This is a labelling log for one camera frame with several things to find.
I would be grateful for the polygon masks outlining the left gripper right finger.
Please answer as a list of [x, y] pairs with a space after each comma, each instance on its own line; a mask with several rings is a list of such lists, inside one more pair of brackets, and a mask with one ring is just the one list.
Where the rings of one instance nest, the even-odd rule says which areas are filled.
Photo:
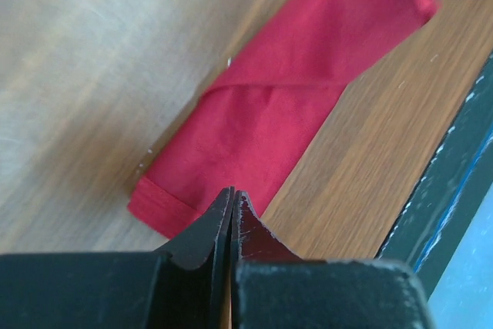
[[231, 242], [235, 328], [433, 328], [419, 279], [380, 259], [304, 260], [235, 195]]

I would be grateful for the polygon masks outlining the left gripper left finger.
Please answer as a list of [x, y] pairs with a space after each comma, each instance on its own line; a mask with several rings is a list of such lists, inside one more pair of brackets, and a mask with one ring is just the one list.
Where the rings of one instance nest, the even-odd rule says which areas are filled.
[[218, 327], [233, 201], [222, 190], [153, 251], [2, 255], [1, 326]]

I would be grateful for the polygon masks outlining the red cloth napkin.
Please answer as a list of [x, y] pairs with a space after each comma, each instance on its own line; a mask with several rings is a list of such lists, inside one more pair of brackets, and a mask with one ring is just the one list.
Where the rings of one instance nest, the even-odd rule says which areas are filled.
[[346, 87], [436, 0], [288, 0], [202, 94], [140, 178], [129, 211], [167, 238], [228, 186], [262, 214]]

